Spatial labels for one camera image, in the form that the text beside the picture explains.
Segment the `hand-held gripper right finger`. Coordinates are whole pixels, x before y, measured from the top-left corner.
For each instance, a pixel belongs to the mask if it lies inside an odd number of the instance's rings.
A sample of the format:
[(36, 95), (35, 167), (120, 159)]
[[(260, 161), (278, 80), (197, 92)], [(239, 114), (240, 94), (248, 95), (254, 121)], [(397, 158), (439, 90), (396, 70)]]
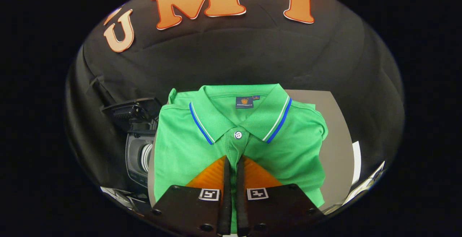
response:
[(322, 220), (322, 211), (297, 184), (282, 184), (255, 161), (241, 156), (236, 167), (238, 236), (287, 237)]

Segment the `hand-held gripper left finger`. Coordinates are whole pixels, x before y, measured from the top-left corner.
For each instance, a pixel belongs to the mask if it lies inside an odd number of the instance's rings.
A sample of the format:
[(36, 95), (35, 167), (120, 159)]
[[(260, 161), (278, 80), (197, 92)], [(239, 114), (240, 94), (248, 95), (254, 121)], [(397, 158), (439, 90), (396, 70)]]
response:
[(230, 162), (223, 156), (185, 186), (172, 185), (150, 211), (150, 221), (177, 237), (231, 232)]

